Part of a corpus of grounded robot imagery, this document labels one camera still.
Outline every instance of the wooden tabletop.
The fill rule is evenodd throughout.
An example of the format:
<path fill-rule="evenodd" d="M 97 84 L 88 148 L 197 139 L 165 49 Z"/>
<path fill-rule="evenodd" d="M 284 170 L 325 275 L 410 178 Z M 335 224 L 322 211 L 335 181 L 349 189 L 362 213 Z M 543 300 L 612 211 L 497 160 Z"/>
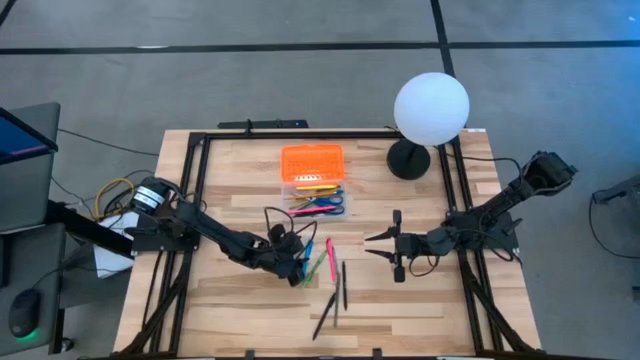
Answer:
<path fill-rule="evenodd" d="M 188 134 L 187 130 L 165 133 L 157 176 L 180 182 Z M 465 130 L 460 138 L 464 155 L 492 157 L 483 130 Z M 439 226 L 448 206 L 435 149 L 429 148 L 432 164 L 427 174 L 416 181 L 403 181 L 386 166 L 386 154 L 394 140 L 214 140 L 203 194 L 207 214 L 232 229 L 266 237 L 262 208 L 282 204 L 281 148 L 321 142 L 340 144 L 345 153 L 348 217 L 321 223 L 316 235 L 318 245 L 331 236 L 337 257 L 346 261 L 349 307 L 348 311 L 340 308 L 338 327 L 333 327 L 332 310 L 316 341 L 311 340 L 334 291 L 327 263 L 308 288 L 291 288 L 273 274 L 228 260 L 214 242 L 203 238 L 191 268 L 178 355 L 243 356 L 246 349 L 254 349 L 257 356 L 370 356 L 375 347 L 381 347 L 385 355 L 473 354 L 455 254 L 442 258 L 432 274 L 414 278 L 407 272 L 406 282 L 398 284 L 393 282 L 385 259 L 364 251 L 393 249 L 392 240 L 364 242 L 392 224 L 393 209 L 402 210 L 405 232 L 425 233 Z M 455 162 L 450 160 L 458 204 L 462 205 Z M 466 160 L 465 164 L 474 204 L 482 204 L 500 191 L 492 162 Z M 296 227 L 304 224 L 297 221 Z M 314 247 L 312 262 L 323 247 Z M 525 341 L 539 346 L 520 266 L 489 251 L 486 257 L 498 308 Z M 114 350 L 129 344 L 140 330 L 155 259 L 154 253 L 136 258 Z M 428 268 L 426 258 L 420 258 L 414 271 Z M 161 265 L 151 309 L 162 269 Z M 485 347 L 490 348 L 486 316 L 479 304 L 478 308 Z M 161 349 L 168 348 L 172 319 L 170 309 Z"/>

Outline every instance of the yellow cable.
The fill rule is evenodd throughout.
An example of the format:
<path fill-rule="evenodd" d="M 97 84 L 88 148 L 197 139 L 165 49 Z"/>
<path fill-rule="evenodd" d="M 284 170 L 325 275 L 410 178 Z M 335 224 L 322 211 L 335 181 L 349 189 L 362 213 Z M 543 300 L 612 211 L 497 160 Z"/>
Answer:
<path fill-rule="evenodd" d="M 104 214 L 100 213 L 100 198 L 102 197 L 102 193 L 111 185 L 117 185 L 119 183 L 125 183 L 127 185 L 129 185 L 129 187 L 131 188 L 131 195 L 133 196 L 133 191 L 135 186 L 133 185 L 133 183 L 131 182 L 131 180 L 127 179 L 127 178 L 117 178 L 117 179 L 113 179 L 111 181 L 109 181 L 108 183 L 106 183 L 101 189 L 100 191 L 98 191 L 98 194 L 96 194 L 96 199 L 94 202 L 94 210 L 96 211 L 96 221 L 102 221 L 102 218 L 104 217 Z"/>

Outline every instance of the gray carpet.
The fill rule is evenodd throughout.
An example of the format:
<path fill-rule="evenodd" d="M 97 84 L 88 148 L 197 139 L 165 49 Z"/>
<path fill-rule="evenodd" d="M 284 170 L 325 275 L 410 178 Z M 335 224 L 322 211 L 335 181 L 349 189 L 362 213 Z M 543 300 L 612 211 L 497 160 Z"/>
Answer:
<path fill-rule="evenodd" d="M 443 0 L 450 41 L 640 39 L 634 0 Z M 19 0 L 0 48 L 149 46 L 323 41 L 434 41 L 424 0 Z M 557 151 L 580 172 L 554 198 L 514 210 L 542 344 L 552 353 L 634 359 L 640 267 L 591 238 L 589 195 L 640 174 L 640 49 L 454 50 L 471 96 L 470 127 L 489 131 L 495 155 L 525 162 Z M 0 106 L 62 105 L 60 126 L 157 152 L 169 128 L 220 121 L 305 118 L 312 127 L 392 123 L 395 94 L 412 76 L 442 71 L 437 50 L 225 54 L 30 55 L 0 58 Z M 155 158 L 59 136 L 54 176 L 83 197 Z M 504 184 L 516 176 L 499 164 Z M 72 199 L 52 187 L 53 199 Z M 640 255 L 624 201 L 594 210 L 601 238 Z M 74 308 L 66 329 L 77 349 L 106 355 L 126 289 Z M 44 358 L 46 349 L 9 358 Z"/>

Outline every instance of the blue scissors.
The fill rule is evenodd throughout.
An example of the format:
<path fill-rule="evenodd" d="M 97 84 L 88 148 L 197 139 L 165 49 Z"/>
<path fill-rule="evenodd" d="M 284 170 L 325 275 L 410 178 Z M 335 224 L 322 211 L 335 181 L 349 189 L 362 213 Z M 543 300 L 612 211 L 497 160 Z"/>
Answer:
<path fill-rule="evenodd" d="M 342 203 L 344 202 L 344 197 L 342 196 L 343 193 L 344 193 L 343 190 L 338 190 L 336 191 L 335 194 L 331 196 L 312 197 L 312 198 L 309 198 L 309 200 L 305 200 L 301 204 L 292 206 L 292 208 L 301 210 L 301 209 L 306 209 L 309 206 L 316 206 L 316 207 L 334 206 L 335 209 L 325 211 L 324 213 L 330 214 L 330 215 L 340 215 L 344 213 L 344 207 L 342 206 Z"/>

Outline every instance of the black pen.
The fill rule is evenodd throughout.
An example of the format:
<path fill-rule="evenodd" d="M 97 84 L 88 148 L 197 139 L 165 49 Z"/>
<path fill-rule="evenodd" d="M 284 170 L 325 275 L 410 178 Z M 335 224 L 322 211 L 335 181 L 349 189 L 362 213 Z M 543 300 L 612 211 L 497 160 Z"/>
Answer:
<path fill-rule="evenodd" d="M 322 324 L 324 323 L 324 319 L 327 318 L 327 314 L 329 313 L 329 309 L 331 309 L 331 307 L 333 306 L 333 303 L 336 301 L 336 293 L 333 293 L 333 295 L 331 295 L 331 298 L 329 299 L 329 302 L 327 303 L 327 307 L 324 308 L 324 311 L 322 312 L 322 316 L 320 317 L 320 321 L 318 322 L 318 326 L 316 327 L 316 331 L 313 332 L 313 339 L 315 341 L 315 339 L 318 337 L 318 333 L 320 333 L 320 328 L 322 328 Z"/>
<path fill-rule="evenodd" d="M 342 303 L 344 304 L 344 309 L 347 310 L 347 266 L 344 261 L 342 262 L 342 295 L 344 298 Z"/>

